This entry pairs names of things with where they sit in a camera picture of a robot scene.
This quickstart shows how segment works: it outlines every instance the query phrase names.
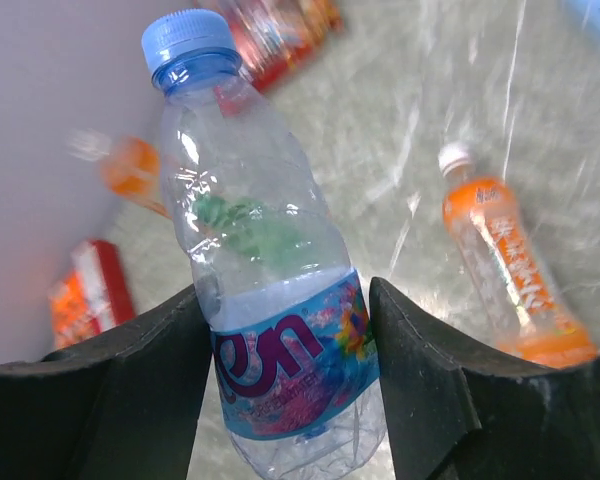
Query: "orange bottle label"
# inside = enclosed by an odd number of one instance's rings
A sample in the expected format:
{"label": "orange bottle label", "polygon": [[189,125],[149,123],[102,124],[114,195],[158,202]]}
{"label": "orange bottle label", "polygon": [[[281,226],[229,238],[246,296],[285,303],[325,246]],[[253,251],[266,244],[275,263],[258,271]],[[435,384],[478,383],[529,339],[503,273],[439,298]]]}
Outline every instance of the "orange bottle label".
{"label": "orange bottle label", "polygon": [[[518,316],[519,337],[499,341],[497,346],[552,367],[590,360],[597,355],[596,348],[586,329],[553,298],[533,258],[517,208],[511,189],[499,179],[488,177],[452,191],[443,205],[444,222],[451,235],[457,236],[463,228],[470,228],[477,230],[484,240],[490,252],[486,260],[495,263],[497,268],[483,270],[498,271],[499,275],[492,278],[483,275],[481,280],[503,283],[506,288],[498,291],[507,292],[512,305],[510,312],[515,311]],[[552,325],[534,321],[547,315]]]}

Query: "clear plastic bottle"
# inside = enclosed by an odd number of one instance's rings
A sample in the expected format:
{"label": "clear plastic bottle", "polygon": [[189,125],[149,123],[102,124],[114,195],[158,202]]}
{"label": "clear plastic bottle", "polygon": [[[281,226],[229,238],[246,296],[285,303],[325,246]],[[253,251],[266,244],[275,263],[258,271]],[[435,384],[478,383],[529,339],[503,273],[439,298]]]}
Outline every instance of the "clear plastic bottle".
{"label": "clear plastic bottle", "polygon": [[476,174],[462,144],[445,146],[439,164],[449,184],[444,222],[491,321],[493,346],[556,368],[595,358],[589,333],[534,252],[513,190]]}
{"label": "clear plastic bottle", "polygon": [[239,77],[221,16],[164,17],[143,48],[165,95],[162,196],[212,330],[231,439],[265,479],[342,478],[386,427],[358,276],[308,160]]}

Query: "red package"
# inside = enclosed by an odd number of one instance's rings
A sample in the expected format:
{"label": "red package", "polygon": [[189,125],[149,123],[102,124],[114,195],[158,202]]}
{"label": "red package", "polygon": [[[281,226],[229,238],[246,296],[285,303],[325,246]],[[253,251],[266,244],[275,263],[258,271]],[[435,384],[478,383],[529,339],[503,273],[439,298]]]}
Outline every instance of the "red package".
{"label": "red package", "polygon": [[89,240],[71,257],[74,270],[49,293],[56,348],[76,344],[136,316],[113,244]]}
{"label": "red package", "polygon": [[266,90],[342,27],[332,0],[195,0],[225,17],[243,59],[241,75]]}

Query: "orange package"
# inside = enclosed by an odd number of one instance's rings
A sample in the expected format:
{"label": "orange package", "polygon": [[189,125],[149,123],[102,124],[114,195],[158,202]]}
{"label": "orange package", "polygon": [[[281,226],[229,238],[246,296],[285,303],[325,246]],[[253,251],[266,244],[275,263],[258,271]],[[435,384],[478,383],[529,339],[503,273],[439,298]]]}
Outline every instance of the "orange package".
{"label": "orange package", "polygon": [[225,17],[243,59],[241,75],[260,91],[311,57],[344,22],[332,0],[196,0]]}
{"label": "orange package", "polygon": [[114,245],[82,243],[72,254],[74,269],[49,292],[57,349],[82,342],[135,317]]}
{"label": "orange package", "polygon": [[482,298],[494,346],[555,368],[595,358],[587,330],[534,255],[513,191],[500,179],[477,176],[462,145],[442,150],[440,169],[450,186],[444,222]]}

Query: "white wall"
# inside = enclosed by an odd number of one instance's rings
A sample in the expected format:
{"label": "white wall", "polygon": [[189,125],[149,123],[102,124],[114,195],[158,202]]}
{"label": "white wall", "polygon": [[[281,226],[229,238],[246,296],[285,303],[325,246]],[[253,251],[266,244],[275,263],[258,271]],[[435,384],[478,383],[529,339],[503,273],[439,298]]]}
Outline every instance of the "white wall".
{"label": "white wall", "polygon": [[116,200],[68,153],[72,129],[151,135],[140,36],[186,0],[0,1],[0,363],[51,348],[47,289]]}

